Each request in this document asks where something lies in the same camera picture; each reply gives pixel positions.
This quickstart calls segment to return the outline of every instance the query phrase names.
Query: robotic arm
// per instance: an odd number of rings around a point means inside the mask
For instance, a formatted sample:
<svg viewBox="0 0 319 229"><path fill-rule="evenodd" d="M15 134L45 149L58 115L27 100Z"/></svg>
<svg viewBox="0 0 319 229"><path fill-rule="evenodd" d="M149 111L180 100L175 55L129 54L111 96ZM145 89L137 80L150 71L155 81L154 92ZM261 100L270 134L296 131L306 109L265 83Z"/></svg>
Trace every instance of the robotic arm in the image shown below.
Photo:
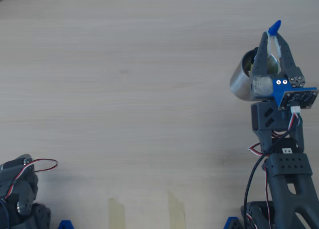
<svg viewBox="0 0 319 229"><path fill-rule="evenodd" d="M0 166L0 229L49 229L50 209L33 203L38 191L35 161L25 154Z"/></svg>
<svg viewBox="0 0 319 229"><path fill-rule="evenodd" d="M312 182L312 170L304 154L301 109L310 109L317 88L306 83L295 65L288 43L277 33L281 22L264 32L258 48L247 52L230 81L233 94L242 100L258 101L251 105L252 129L261 152L248 182L241 208L245 229L305 229L299 213L312 229L319 229L319 200ZM271 53L275 42L277 58ZM266 174L272 202L247 203L252 176L258 164ZM296 194L290 192L293 184ZM242 228L238 219L230 218L227 228Z"/></svg>

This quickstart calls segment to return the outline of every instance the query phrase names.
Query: light wood surface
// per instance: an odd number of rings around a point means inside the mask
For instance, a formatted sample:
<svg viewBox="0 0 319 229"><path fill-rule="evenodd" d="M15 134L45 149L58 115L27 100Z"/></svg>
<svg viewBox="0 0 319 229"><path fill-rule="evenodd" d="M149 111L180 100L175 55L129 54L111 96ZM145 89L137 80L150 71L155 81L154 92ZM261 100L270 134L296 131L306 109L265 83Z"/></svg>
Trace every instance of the light wood surface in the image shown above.
<svg viewBox="0 0 319 229"><path fill-rule="evenodd" d="M278 19L308 86L319 86L318 0L5 0L0 2L1 161L55 158L38 202L76 229L220 229L240 216L255 155L250 103L229 80ZM319 189L319 104L303 111ZM264 199L256 173L250 200Z"/></svg>

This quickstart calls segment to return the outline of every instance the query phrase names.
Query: connector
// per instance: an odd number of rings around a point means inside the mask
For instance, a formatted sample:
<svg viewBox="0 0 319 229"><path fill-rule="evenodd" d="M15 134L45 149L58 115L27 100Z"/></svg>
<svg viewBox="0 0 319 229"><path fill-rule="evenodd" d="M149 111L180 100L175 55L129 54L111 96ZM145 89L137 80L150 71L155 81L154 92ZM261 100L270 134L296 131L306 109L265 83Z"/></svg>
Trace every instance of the connector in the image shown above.
<svg viewBox="0 0 319 229"><path fill-rule="evenodd" d="M290 107L290 111L292 114L296 113L296 114L300 114L301 113L301 108L300 106L291 106Z"/></svg>

